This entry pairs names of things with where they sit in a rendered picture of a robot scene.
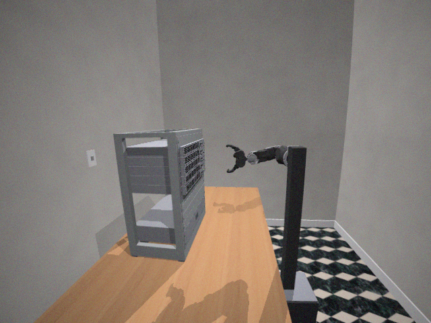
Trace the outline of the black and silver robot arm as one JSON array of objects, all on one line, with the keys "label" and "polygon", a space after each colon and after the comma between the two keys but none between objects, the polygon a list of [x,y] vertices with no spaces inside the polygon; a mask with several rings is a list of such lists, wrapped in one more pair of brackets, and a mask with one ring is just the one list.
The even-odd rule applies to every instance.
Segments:
[{"label": "black and silver robot arm", "polygon": [[[258,150],[259,152],[257,151],[250,152],[250,154],[247,155],[247,158],[249,158],[250,156],[254,156],[255,161],[254,162],[248,161],[248,162],[251,165],[253,165],[253,164],[259,164],[260,162],[266,162],[266,161],[276,159],[276,161],[279,164],[283,164],[287,166],[287,171],[288,171],[288,147],[289,146],[281,146],[281,147],[274,146],[274,147],[267,147],[263,150]],[[257,154],[257,156],[255,154]]]}]

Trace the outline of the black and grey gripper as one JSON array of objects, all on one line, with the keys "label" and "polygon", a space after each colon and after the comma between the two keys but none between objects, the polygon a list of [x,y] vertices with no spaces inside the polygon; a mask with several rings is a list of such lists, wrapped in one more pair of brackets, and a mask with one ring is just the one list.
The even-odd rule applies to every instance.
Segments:
[{"label": "black and grey gripper", "polygon": [[250,156],[249,158],[246,158],[244,153],[243,153],[243,150],[237,148],[236,146],[227,145],[226,147],[231,147],[234,149],[235,153],[233,156],[236,158],[236,164],[234,165],[234,167],[231,170],[227,169],[227,173],[232,173],[236,169],[244,167],[245,161],[251,161],[251,162],[255,161],[254,156]]}]

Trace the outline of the grey server rack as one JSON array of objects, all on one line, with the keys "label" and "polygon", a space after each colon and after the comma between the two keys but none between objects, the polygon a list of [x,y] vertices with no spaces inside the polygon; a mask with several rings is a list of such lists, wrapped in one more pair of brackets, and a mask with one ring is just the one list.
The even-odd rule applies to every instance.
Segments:
[{"label": "grey server rack", "polygon": [[[184,262],[203,221],[205,148],[202,129],[183,130],[189,129],[113,134],[129,249],[134,257]],[[127,148],[124,139],[151,137],[167,140]],[[132,193],[166,196],[136,223]]]}]

